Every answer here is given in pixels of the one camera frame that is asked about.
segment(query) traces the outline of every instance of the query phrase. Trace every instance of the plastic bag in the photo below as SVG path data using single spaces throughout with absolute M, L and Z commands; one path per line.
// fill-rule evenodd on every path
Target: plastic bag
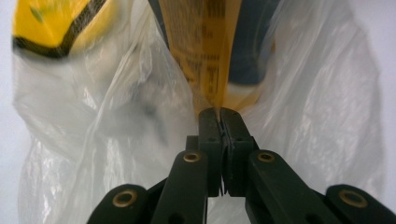
M 86 221 L 117 185 L 148 188 L 168 175 L 185 136 L 194 134 L 191 94 L 147 4 L 123 7 L 131 9 L 131 18 L 80 58 L 43 64 L 15 57 L 15 106 L 34 140 L 21 180 L 22 223 Z M 379 73 L 347 3 L 284 0 L 268 34 L 276 51 L 264 92 L 242 111 L 250 133 L 312 189 L 346 183 L 377 197 L 384 168 Z M 249 223 L 244 199 L 209 199 L 208 223 Z
M 16 51 L 14 105 L 32 134 L 21 223 L 84 223 L 118 185 L 150 188 L 196 134 L 191 91 L 145 1 L 59 61 Z

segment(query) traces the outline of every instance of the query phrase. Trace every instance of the yellow object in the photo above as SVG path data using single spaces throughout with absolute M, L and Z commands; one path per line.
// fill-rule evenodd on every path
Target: yellow object
M 110 0 L 19 0 L 13 24 L 14 46 L 59 58 L 81 49 L 112 22 Z
M 193 89 L 222 106 L 241 0 L 160 0 L 169 49 Z

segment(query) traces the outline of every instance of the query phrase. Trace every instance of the white background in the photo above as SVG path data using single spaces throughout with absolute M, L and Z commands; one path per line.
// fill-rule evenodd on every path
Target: white background
M 381 202 L 396 213 L 396 1 L 349 0 L 381 69 L 387 179 Z M 18 187 L 29 133 L 12 107 L 11 18 L 15 0 L 0 0 L 0 223 L 18 223 Z

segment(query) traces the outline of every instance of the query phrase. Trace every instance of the clear plastic bag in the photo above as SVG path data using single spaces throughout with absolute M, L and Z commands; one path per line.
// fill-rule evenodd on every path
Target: clear plastic bag
M 118 185 L 169 174 L 196 124 L 187 81 L 145 1 L 120 2 L 112 30 L 59 61 L 16 52 L 14 105 L 33 138 L 21 223 L 84 223 Z
M 112 188 L 149 188 L 196 134 L 187 82 L 145 1 L 62 61 L 14 58 L 15 106 L 33 136 L 21 223 L 83 223 Z M 378 74 L 345 1 L 283 0 L 260 101 L 241 111 L 259 146 L 309 187 L 346 183 L 378 197 L 384 150 Z M 242 198 L 210 199 L 208 223 L 249 223 Z

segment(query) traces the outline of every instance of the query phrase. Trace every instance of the wrinkled plastic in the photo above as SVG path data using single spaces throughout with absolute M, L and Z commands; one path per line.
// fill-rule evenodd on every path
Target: wrinkled plastic
M 196 134 L 187 81 L 145 1 L 123 1 L 113 30 L 62 60 L 16 52 L 14 105 L 32 134 L 21 223 L 85 223 L 107 192 L 150 188 Z
M 33 136 L 21 223 L 85 222 L 117 185 L 166 177 L 196 134 L 188 84 L 153 15 L 144 1 L 126 5 L 109 36 L 79 57 L 15 56 L 15 106 Z M 250 133 L 312 189 L 345 183 L 378 197 L 379 72 L 347 2 L 284 0 L 268 34 L 276 51 L 264 92 L 241 111 Z M 249 223 L 244 199 L 209 199 L 208 223 Z

